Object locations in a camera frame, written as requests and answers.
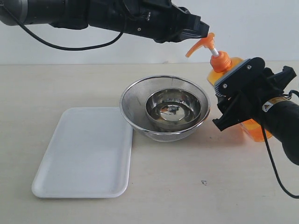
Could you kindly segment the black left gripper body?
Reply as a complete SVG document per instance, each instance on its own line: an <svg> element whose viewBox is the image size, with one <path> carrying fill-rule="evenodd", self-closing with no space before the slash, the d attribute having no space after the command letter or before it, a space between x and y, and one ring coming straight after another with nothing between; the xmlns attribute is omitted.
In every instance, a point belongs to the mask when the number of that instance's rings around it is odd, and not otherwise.
<svg viewBox="0 0 299 224"><path fill-rule="evenodd" d="M187 9L171 3L157 5L144 0L92 0L88 24L92 27L153 39L158 43L178 41L179 20Z"/></svg>

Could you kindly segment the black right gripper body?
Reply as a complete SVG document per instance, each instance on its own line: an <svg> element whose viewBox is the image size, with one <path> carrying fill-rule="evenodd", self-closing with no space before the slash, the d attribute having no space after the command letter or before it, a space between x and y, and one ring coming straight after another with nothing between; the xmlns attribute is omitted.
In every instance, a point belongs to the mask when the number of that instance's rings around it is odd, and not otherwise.
<svg viewBox="0 0 299 224"><path fill-rule="evenodd" d="M264 126L285 125L284 91L274 86L273 75L270 68L264 68L257 78L238 91L245 98L244 121L253 119Z"/></svg>

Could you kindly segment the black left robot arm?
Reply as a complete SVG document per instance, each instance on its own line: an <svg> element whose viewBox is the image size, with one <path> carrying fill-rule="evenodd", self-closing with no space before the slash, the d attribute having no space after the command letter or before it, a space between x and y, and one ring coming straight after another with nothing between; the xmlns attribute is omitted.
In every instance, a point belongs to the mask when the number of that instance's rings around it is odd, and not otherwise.
<svg viewBox="0 0 299 224"><path fill-rule="evenodd" d="M205 38L209 25L170 0L2 0L0 21L15 26L49 24L82 30L88 26L123 31L157 43Z"/></svg>

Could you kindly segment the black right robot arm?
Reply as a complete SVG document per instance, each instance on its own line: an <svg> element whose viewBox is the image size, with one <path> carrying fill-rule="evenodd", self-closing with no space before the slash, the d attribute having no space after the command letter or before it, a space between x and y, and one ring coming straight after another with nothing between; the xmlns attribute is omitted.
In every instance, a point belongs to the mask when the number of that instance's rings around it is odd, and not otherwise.
<svg viewBox="0 0 299 224"><path fill-rule="evenodd" d="M297 165L299 106L284 94L285 87L295 77L294 69L289 66L277 74L252 63L234 68L215 83L222 116L214 119L214 124L222 131L253 119L282 143L287 158Z"/></svg>

